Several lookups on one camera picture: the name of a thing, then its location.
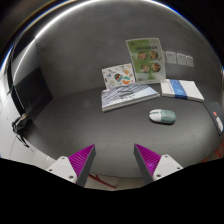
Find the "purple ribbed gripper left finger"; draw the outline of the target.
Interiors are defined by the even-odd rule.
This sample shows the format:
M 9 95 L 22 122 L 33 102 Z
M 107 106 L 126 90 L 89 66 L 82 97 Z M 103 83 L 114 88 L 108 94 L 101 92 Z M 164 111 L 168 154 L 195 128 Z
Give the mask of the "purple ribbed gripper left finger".
M 90 145 L 69 157 L 61 156 L 47 171 L 84 187 L 95 155 L 95 145 Z

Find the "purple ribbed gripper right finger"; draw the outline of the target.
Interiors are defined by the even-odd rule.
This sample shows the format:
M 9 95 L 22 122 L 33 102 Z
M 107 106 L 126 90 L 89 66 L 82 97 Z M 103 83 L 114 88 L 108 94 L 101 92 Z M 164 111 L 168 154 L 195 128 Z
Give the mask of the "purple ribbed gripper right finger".
M 182 169 L 182 166 L 168 154 L 159 155 L 139 144 L 134 145 L 134 156 L 145 184 L 150 184 Z

